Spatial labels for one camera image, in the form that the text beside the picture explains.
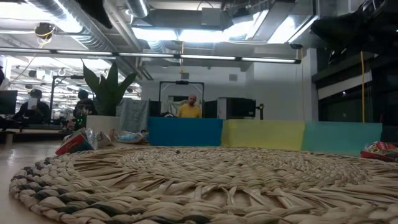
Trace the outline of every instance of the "round jute rug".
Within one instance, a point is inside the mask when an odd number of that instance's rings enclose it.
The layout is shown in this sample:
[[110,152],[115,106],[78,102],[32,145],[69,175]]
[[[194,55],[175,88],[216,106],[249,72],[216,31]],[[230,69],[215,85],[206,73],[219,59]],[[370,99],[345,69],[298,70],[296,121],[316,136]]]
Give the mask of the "round jute rug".
[[309,152],[79,152],[21,169],[9,190],[33,212],[67,224],[398,224],[397,164]]

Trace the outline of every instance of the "yellow box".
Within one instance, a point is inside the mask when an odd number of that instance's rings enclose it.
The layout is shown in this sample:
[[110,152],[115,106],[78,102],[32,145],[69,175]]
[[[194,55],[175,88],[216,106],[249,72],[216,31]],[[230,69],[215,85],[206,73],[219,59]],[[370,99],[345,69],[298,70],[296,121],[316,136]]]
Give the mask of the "yellow box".
[[304,130],[303,121],[231,119],[224,122],[221,144],[300,151]]

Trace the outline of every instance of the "yellow shirt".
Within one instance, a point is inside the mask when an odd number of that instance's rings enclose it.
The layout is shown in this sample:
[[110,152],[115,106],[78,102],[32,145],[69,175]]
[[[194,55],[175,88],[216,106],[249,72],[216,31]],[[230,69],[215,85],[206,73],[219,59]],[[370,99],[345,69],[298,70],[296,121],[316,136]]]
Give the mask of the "yellow shirt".
[[201,111],[198,106],[190,106],[188,103],[180,106],[179,118],[201,118]]

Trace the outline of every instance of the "white planter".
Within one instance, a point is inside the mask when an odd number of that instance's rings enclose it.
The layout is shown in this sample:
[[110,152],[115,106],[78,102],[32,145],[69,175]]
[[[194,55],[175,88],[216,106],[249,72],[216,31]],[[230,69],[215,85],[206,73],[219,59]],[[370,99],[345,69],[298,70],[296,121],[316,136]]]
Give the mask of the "white planter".
[[119,122],[119,117],[114,116],[87,116],[86,128],[92,128],[95,133],[109,134],[111,129],[119,129]]

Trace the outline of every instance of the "woven rug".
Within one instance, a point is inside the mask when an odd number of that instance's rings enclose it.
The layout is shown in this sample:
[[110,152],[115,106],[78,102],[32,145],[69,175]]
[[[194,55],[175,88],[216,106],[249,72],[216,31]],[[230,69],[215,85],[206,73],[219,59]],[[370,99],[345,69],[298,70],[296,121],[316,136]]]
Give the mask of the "woven rug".
[[68,224],[393,223],[398,166],[223,147],[138,147],[48,157],[10,194]]

